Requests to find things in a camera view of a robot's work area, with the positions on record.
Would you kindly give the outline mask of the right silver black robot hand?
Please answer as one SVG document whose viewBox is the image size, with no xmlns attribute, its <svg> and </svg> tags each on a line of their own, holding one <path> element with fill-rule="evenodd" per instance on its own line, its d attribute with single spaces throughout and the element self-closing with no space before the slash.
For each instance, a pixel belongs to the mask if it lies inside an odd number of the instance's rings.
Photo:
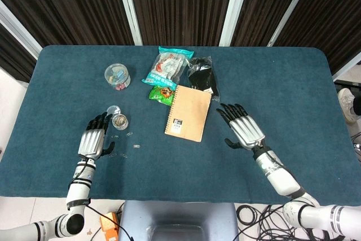
<svg viewBox="0 0 361 241">
<path fill-rule="evenodd" d="M 237 142 L 231 142 L 228 138 L 224 140 L 229 147 L 252 150 L 256 146 L 263 146 L 264 133 L 240 104 L 221 103 L 221 106 L 223 109 L 217 108 L 216 111 L 237 137 Z"/>
</svg>

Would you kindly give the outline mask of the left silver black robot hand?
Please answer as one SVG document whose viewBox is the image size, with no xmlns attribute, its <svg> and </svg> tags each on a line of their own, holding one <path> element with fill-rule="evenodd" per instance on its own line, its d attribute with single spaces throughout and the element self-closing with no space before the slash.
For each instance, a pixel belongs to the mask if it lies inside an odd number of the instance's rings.
<svg viewBox="0 0 361 241">
<path fill-rule="evenodd" d="M 104 148 L 104 139 L 111 118 L 112 114 L 104 112 L 88 123 L 86 130 L 82 134 L 78 149 L 80 157 L 97 160 L 101 156 L 112 153 L 115 142 L 111 142 L 108 148 Z"/>
</svg>

